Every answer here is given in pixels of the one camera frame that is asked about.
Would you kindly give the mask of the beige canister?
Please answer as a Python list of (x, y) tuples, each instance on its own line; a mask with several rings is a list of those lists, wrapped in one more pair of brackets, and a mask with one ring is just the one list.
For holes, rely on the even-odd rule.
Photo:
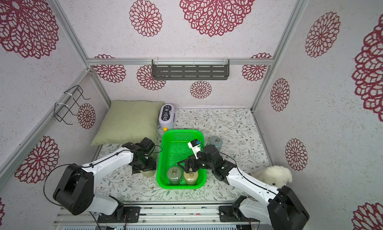
[(150, 170), (150, 171), (140, 171), (141, 174), (144, 176), (144, 177), (147, 177), (147, 178), (151, 178), (155, 175), (156, 173), (156, 170)]
[(184, 172), (184, 180), (186, 185), (195, 185), (198, 179), (198, 172)]

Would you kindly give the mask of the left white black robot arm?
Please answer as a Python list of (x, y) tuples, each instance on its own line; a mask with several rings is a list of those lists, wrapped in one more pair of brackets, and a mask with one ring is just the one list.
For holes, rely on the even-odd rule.
[(73, 215), (96, 212), (116, 220), (122, 219), (124, 204), (114, 197), (95, 193), (94, 184), (124, 165), (132, 167), (133, 172), (154, 171), (157, 167), (153, 157), (155, 147), (154, 142), (145, 137), (136, 144), (128, 142), (93, 162), (68, 165), (53, 193), (53, 199)]

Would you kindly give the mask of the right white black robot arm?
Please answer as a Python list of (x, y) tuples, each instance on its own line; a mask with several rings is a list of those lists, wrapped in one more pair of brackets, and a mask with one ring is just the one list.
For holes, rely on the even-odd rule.
[(214, 145), (192, 150), (193, 155), (177, 163), (184, 172), (210, 170), (217, 180), (247, 194), (232, 204), (237, 218), (256, 219), (275, 230), (304, 229), (310, 216), (291, 188), (277, 188), (246, 174), (235, 161), (225, 160)]

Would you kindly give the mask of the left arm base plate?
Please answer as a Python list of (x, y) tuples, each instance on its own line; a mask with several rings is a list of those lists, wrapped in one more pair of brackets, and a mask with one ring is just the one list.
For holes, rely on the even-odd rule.
[(138, 223), (140, 207), (117, 207), (112, 215), (100, 214), (97, 223)]

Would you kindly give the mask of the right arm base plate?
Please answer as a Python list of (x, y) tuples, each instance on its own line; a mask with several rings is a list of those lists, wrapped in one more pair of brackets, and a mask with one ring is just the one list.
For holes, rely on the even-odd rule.
[(219, 219), (221, 222), (259, 222), (257, 219), (247, 218), (242, 213), (239, 212), (239, 209), (233, 208), (232, 206), (219, 206)]

